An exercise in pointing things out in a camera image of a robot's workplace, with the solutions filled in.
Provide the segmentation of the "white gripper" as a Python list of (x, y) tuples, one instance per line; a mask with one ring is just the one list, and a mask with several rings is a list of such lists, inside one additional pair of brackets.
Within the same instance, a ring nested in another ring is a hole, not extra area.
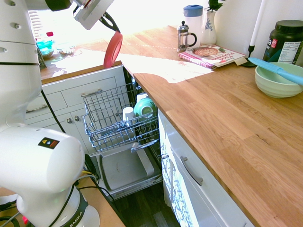
[(90, 30), (99, 20), (107, 28), (120, 32), (114, 19), (106, 12), (114, 0), (74, 0), (73, 2), (79, 6), (74, 19), (86, 30)]

